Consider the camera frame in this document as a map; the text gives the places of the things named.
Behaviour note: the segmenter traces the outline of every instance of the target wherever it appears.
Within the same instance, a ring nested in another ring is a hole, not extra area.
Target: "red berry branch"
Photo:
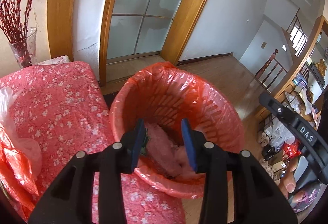
[[[0,28],[10,44],[18,43],[27,37],[27,25],[32,10],[32,1],[26,0],[24,14],[21,15],[22,0],[0,0]],[[32,65],[26,42],[17,44],[16,48],[16,52],[19,53],[18,55],[22,59],[23,67]]]

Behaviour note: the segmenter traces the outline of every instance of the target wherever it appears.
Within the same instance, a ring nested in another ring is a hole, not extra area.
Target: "tablecloth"
[[[42,170],[36,182],[43,194],[79,150],[94,153],[114,142],[109,110],[90,66],[84,62],[31,66],[0,79],[0,87],[22,91],[10,109],[19,137],[36,140]],[[180,199],[170,197],[136,175],[121,176],[125,213],[132,223],[185,223]],[[98,177],[92,220],[98,223]]]

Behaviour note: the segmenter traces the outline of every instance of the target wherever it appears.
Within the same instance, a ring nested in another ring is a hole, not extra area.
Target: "metal screw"
[[[251,153],[250,153],[249,151],[247,151],[247,150],[243,150],[243,151],[241,152],[241,155],[242,155],[243,157],[250,157],[250,156],[251,156]]]
[[[206,148],[208,148],[208,149],[211,149],[211,148],[214,147],[214,143],[212,143],[212,142],[206,142],[206,143],[204,143],[204,146],[205,146]]]
[[[121,143],[114,143],[113,144],[114,149],[120,149],[120,148],[122,148],[122,146],[123,146],[123,144],[121,144]]]
[[[85,156],[85,151],[78,151],[77,153],[76,153],[76,157],[77,158],[83,158]]]

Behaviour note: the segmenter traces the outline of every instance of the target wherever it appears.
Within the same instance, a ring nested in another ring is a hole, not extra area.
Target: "beige wall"
[[[50,50],[47,34],[47,0],[33,0],[32,11],[28,21],[29,27],[37,27],[36,56],[38,62],[50,59]],[[8,40],[0,30],[0,78],[14,71],[19,70],[19,66],[8,45]]]

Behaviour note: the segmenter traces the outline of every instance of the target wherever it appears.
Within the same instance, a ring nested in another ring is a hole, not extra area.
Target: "red trash basket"
[[[169,62],[137,72],[119,91],[110,108],[115,140],[120,141],[125,132],[134,129],[139,118],[159,124],[178,145],[183,145],[183,118],[226,151],[239,153],[244,145],[242,122],[225,96],[211,83]],[[140,157],[134,172],[168,195],[192,199],[203,196],[204,176],[188,181],[168,179],[146,157]]]

